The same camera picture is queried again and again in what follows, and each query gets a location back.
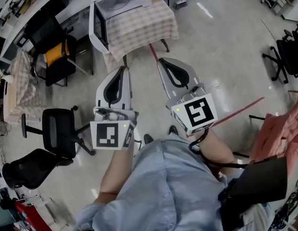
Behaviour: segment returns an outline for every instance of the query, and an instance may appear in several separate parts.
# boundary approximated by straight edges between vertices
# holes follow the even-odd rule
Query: shirt button
[[[167,225],[167,228],[168,229],[172,229],[173,227],[174,227],[174,224],[173,223],[170,223],[170,224]]]

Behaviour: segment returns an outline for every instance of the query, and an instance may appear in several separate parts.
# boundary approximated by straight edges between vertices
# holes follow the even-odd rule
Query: forearm
[[[114,151],[100,186],[97,202],[109,203],[114,200],[132,171],[134,138],[128,150]]]
[[[203,131],[196,133],[195,138],[198,139],[203,134]],[[199,143],[202,153],[209,160],[216,163],[236,163],[236,159],[229,147],[221,141],[212,129],[209,129],[207,137]],[[210,165],[210,168],[215,171],[220,171],[223,174],[230,174],[236,169],[228,167],[217,167]]]

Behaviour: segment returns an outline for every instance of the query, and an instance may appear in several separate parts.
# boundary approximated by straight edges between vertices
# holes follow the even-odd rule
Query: pink cloth
[[[286,151],[278,152],[283,138],[288,140]],[[267,157],[278,155],[287,157],[288,176],[298,158],[298,102],[286,114],[274,116],[267,114],[260,133],[253,145],[251,160],[261,161]]]

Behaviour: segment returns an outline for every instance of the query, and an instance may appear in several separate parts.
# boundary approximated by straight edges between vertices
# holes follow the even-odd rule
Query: red fabric
[[[288,140],[285,153],[280,154],[281,139]],[[254,143],[250,159],[261,161],[270,156],[286,156],[288,176],[298,158],[298,102],[286,114],[267,114],[260,133]]]
[[[19,202],[15,202],[17,210],[23,215],[23,212],[26,214],[26,220],[32,225],[37,231],[52,231],[50,227],[45,223],[37,212],[34,206],[25,206]]]

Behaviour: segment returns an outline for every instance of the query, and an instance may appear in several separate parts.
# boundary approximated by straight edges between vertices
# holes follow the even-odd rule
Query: blue shirt
[[[188,145],[175,135],[146,145],[116,200],[86,206],[75,230],[222,231],[218,194],[231,177],[218,181]]]

